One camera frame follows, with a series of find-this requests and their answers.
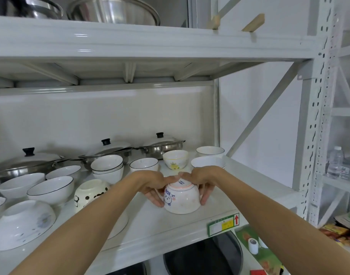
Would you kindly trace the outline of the white metal shelving rack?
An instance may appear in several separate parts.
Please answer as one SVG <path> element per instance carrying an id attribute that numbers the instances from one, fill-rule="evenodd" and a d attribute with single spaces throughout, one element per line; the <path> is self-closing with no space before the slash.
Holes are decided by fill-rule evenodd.
<path id="1" fill-rule="evenodd" d="M 313 109 L 312 102 L 321 101 L 320 89 L 327 73 L 327 55 L 330 47 L 334 0 L 310 0 L 307 36 L 268 35 L 255 32 L 216 31 L 198 28 L 143 26 L 130 24 L 103 24 L 71 20 L 36 20 L 0 16 L 0 62 L 22 64 L 40 73 L 72 86 L 32 88 L 15 87 L 15 82 L 0 76 L 2 95 L 68 93 L 76 89 L 80 80 L 64 70 L 56 61 L 87 63 L 107 61 L 122 66 L 123 76 L 116 73 L 112 79 L 123 79 L 116 84 L 119 90 L 132 90 L 135 84 L 127 78 L 135 77 L 135 65 L 159 64 L 166 61 L 189 62 L 173 77 L 175 87 L 200 87 L 200 80 L 186 81 L 208 71 L 210 81 L 268 62 L 293 62 L 286 75 L 267 98 L 261 109 L 248 124 L 227 153 L 228 159 L 260 122 L 266 112 L 295 76 L 303 80 L 293 190 L 302 195 L 298 202 L 309 202 L 307 183 L 314 175 L 316 135 L 321 115 L 320 105 Z"/>

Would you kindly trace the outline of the white bowl with blue-grey print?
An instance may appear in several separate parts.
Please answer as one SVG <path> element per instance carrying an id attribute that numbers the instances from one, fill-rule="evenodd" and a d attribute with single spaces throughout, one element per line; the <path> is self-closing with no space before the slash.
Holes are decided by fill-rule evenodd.
<path id="1" fill-rule="evenodd" d="M 56 221 L 47 203 L 28 200 L 6 209 L 0 218 L 0 251 L 15 249 L 43 235 Z"/>

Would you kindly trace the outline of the group of white black-rimmed bowls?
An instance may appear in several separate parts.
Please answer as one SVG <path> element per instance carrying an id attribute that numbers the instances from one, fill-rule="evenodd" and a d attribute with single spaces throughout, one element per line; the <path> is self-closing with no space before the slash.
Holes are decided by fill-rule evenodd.
<path id="1" fill-rule="evenodd" d="M 190 163 L 192 167 L 203 166 L 220 166 L 225 167 L 226 164 L 222 159 L 224 150 L 222 148 L 205 146 L 200 147 L 197 151 L 203 151 L 199 153 L 200 157 L 193 159 Z M 59 168 L 47 174 L 45 180 L 39 180 L 37 183 L 33 182 L 33 178 L 39 178 L 38 173 L 29 175 L 23 175 L 15 179 L 8 180 L 0 185 L 0 194 L 8 199 L 18 199 L 28 197 L 29 199 L 43 201 L 51 205 L 59 205 L 68 199 L 68 196 L 73 192 L 73 186 L 75 185 L 75 178 L 72 174 L 68 174 L 67 171 L 74 171 L 77 166 L 67 166 Z M 113 185 L 120 181 L 123 175 L 133 173 L 141 170 L 159 171 L 160 162 L 155 158 L 140 158 L 130 163 L 129 167 L 121 165 L 120 168 L 103 174 L 92 172 L 95 179 L 100 179 Z"/>

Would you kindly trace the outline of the white metal side rack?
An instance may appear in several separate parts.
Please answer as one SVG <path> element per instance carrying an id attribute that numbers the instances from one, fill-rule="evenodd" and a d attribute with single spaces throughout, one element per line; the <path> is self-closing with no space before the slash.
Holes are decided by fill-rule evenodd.
<path id="1" fill-rule="evenodd" d="M 350 211 L 350 180 L 327 176 L 329 152 L 341 146 L 344 158 L 350 157 L 350 3 L 336 0 L 330 14 L 328 60 L 318 107 L 319 137 L 316 148 L 314 177 L 310 187 L 310 224 L 322 227 L 337 207 L 346 201 L 343 209 Z"/>

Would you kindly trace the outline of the large steel basin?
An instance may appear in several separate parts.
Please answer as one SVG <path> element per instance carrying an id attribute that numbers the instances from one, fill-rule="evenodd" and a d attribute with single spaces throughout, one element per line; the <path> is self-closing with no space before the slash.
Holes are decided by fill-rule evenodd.
<path id="1" fill-rule="evenodd" d="M 66 14 L 74 21 L 160 26 L 159 14 L 141 0 L 74 0 Z"/>

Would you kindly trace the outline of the clear plastic water bottle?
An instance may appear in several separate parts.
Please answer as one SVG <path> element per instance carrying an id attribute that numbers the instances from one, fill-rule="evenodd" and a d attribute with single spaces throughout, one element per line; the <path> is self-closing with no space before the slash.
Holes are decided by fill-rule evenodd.
<path id="1" fill-rule="evenodd" d="M 329 152 L 327 176 L 332 179 L 340 177 L 341 168 L 343 166 L 344 152 L 341 146 L 335 146 Z"/>

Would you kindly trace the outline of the white bowl with panda print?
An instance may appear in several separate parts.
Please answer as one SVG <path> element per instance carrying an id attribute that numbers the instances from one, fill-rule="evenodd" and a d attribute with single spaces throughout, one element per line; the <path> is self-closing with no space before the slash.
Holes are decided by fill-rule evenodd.
<path id="1" fill-rule="evenodd" d="M 100 179 L 88 180 L 83 184 L 81 184 L 76 189 L 75 195 L 73 198 L 75 213 L 82 210 L 86 205 L 88 205 L 97 197 L 103 195 L 109 189 L 110 189 L 109 183 Z"/>

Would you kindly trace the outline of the white bowl with yellow flower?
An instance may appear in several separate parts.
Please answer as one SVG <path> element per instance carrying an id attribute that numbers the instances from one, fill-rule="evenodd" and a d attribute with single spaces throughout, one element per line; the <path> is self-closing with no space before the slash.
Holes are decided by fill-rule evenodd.
<path id="1" fill-rule="evenodd" d="M 173 150 L 163 154 L 163 161 L 173 171 L 184 169 L 189 161 L 189 153 L 185 150 Z"/>

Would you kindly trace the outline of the steel pot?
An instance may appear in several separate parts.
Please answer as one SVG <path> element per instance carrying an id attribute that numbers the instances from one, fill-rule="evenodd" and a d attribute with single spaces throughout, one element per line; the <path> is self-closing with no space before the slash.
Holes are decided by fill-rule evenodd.
<path id="1" fill-rule="evenodd" d="M 93 161 L 106 155 L 119 155 L 123 158 L 123 164 L 126 165 L 129 161 L 129 157 L 132 155 L 133 149 L 134 149 L 133 147 L 126 147 L 116 151 L 113 151 L 113 150 L 100 151 L 94 155 L 78 156 L 78 160 L 81 161 L 84 167 L 89 171 L 91 171 L 91 163 Z"/>
<path id="2" fill-rule="evenodd" d="M 33 173 L 44 173 L 48 174 L 51 171 L 58 169 L 62 166 L 64 162 L 70 161 L 71 159 L 61 159 L 56 162 L 43 163 L 37 166 L 26 166 L 26 167 L 16 167 L 11 169 L 0 170 L 0 181 L 5 182 L 7 180 Z"/>
<path id="3" fill-rule="evenodd" d="M 151 157 L 151 158 L 156 158 L 158 160 L 162 160 L 164 153 L 168 151 L 173 151 L 173 150 L 181 150 L 182 148 L 183 148 L 183 143 L 173 143 L 173 144 L 160 145 L 160 146 L 135 147 L 134 149 L 140 150 L 142 154 L 145 154 L 145 157 Z"/>

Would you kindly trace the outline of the green and yellow shelf label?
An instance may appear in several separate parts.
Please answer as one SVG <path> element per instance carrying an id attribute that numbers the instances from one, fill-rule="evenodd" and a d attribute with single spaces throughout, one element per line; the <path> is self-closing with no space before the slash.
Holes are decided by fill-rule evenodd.
<path id="1" fill-rule="evenodd" d="M 223 217 L 216 221 L 212 221 L 207 224 L 207 235 L 212 237 L 223 231 L 239 226 L 240 224 L 240 213 L 236 213 L 227 217 Z"/>

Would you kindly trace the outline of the green printed package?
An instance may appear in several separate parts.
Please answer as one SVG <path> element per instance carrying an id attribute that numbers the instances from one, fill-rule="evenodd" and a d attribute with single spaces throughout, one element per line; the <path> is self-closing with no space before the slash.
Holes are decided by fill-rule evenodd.
<path id="1" fill-rule="evenodd" d="M 278 257 L 260 239 L 256 231 L 249 225 L 235 230 L 237 239 L 246 252 L 245 258 L 252 263 L 255 269 L 263 269 L 268 275 L 284 275 L 284 267 Z M 255 238 L 259 242 L 259 253 L 253 255 L 248 250 L 248 239 Z"/>

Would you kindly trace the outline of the white plate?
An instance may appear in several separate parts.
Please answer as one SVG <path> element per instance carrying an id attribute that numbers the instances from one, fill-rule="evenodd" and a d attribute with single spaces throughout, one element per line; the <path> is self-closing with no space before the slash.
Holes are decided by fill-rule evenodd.
<path id="1" fill-rule="evenodd" d="M 125 209 L 123 211 L 123 213 L 120 215 L 120 217 L 118 218 L 117 222 L 115 223 L 115 225 L 114 225 L 112 231 L 110 232 L 107 240 L 115 237 L 121 231 L 123 231 L 123 229 L 126 227 L 128 221 L 129 221 L 129 217 L 128 217 L 128 214 L 127 214 L 127 210 Z"/>

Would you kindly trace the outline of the person's left hand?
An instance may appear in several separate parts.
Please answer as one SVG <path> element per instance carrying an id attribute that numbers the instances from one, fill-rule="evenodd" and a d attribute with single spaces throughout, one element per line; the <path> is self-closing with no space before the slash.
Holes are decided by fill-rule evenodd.
<path id="1" fill-rule="evenodd" d="M 136 179 L 139 185 L 139 192 L 144 196 L 147 189 L 156 189 L 158 191 L 171 183 L 171 178 L 164 177 L 159 171 L 136 171 L 133 173 L 133 178 Z"/>

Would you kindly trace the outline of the wooden block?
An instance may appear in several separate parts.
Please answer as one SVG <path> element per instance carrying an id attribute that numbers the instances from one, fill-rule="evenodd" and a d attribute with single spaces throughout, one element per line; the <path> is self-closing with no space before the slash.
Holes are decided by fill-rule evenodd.
<path id="1" fill-rule="evenodd" d="M 260 13 L 242 29 L 242 32 L 255 32 L 259 27 L 264 25 L 264 23 L 265 14 Z"/>
<path id="2" fill-rule="evenodd" d="M 220 26 L 220 16 L 215 15 L 207 22 L 206 28 L 209 30 L 218 30 Z"/>

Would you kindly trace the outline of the steel lid with black knob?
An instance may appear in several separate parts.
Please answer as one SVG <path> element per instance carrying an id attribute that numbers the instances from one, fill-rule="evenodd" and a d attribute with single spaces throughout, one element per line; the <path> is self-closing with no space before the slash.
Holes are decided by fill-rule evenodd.
<path id="1" fill-rule="evenodd" d="M 55 163 L 61 162 L 65 156 L 35 152 L 35 148 L 23 148 L 23 156 L 14 157 L 3 162 L 0 162 L 0 171 L 20 170 L 32 167 L 52 167 Z"/>
<path id="2" fill-rule="evenodd" d="M 180 140 L 178 138 L 173 137 L 172 135 L 165 134 L 163 132 L 156 133 L 156 135 L 152 135 L 150 138 L 147 138 L 140 147 L 149 147 L 149 146 L 160 146 L 160 145 L 168 145 L 173 143 L 183 143 L 185 140 Z"/>
<path id="3" fill-rule="evenodd" d="M 112 152 L 116 152 L 125 148 L 132 147 L 129 142 L 126 141 L 111 141 L 110 138 L 101 140 L 101 143 L 92 146 L 86 153 L 85 157 L 93 157 L 96 155 L 105 155 Z"/>

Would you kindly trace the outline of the person's right forearm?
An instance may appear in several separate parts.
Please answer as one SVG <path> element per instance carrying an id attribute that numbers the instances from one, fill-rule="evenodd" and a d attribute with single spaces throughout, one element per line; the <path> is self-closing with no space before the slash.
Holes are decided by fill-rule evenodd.
<path id="1" fill-rule="evenodd" d="M 224 169 L 211 174 L 291 275 L 350 275 L 350 253 L 335 241 Z"/>

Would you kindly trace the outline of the person's left forearm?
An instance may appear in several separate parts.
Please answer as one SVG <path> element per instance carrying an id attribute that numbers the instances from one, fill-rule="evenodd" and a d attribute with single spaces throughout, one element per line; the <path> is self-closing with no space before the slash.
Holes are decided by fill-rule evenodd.
<path id="1" fill-rule="evenodd" d="M 115 184 L 56 229 L 9 275 L 84 275 L 145 183 L 137 171 Z"/>

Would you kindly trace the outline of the stacked steel basin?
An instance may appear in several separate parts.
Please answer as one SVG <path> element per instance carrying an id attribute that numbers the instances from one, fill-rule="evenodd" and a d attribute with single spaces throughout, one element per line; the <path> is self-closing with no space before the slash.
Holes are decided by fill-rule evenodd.
<path id="1" fill-rule="evenodd" d="M 51 0 L 0 0 L 0 16 L 62 19 L 64 11 Z"/>

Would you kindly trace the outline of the white bowl with bear print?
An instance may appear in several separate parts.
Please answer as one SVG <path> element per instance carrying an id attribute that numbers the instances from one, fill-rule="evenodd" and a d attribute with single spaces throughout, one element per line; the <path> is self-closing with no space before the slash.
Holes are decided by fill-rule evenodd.
<path id="1" fill-rule="evenodd" d="M 166 185 L 163 195 L 164 208 L 174 214 L 189 214 L 200 208 L 200 193 L 198 186 L 179 179 Z"/>

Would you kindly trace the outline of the black wok pan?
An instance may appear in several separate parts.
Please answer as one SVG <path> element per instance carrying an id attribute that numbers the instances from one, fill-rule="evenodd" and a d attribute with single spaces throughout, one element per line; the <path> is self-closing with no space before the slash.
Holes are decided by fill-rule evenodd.
<path id="1" fill-rule="evenodd" d="M 232 231 L 163 255 L 169 275 L 240 275 L 243 253 Z"/>
<path id="2" fill-rule="evenodd" d="M 108 273 L 106 275 L 147 275 L 146 267 L 143 262 L 137 263 L 120 270 Z"/>

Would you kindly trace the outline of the pile of colourful snack packets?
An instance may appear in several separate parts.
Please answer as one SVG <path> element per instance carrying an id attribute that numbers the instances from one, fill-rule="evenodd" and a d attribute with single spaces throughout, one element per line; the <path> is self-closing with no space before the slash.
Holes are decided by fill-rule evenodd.
<path id="1" fill-rule="evenodd" d="M 319 231 L 336 241 L 340 246 L 350 247 L 350 213 L 340 218 L 345 222 L 347 221 L 348 226 L 345 226 L 342 222 L 338 222 L 337 219 L 335 219 L 334 224 L 326 223 L 319 228 Z"/>

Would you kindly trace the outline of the person's right hand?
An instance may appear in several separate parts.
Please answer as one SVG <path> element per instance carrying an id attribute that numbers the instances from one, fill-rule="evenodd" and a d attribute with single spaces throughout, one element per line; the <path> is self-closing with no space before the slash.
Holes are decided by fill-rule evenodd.
<path id="1" fill-rule="evenodd" d="M 187 180 L 194 185 L 199 187 L 200 184 L 212 184 L 217 185 L 217 173 L 222 168 L 218 166 L 204 166 L 196 167 L 190 173 L 189 172 L 179 172 L 178 176 L 182 180 Z"/>

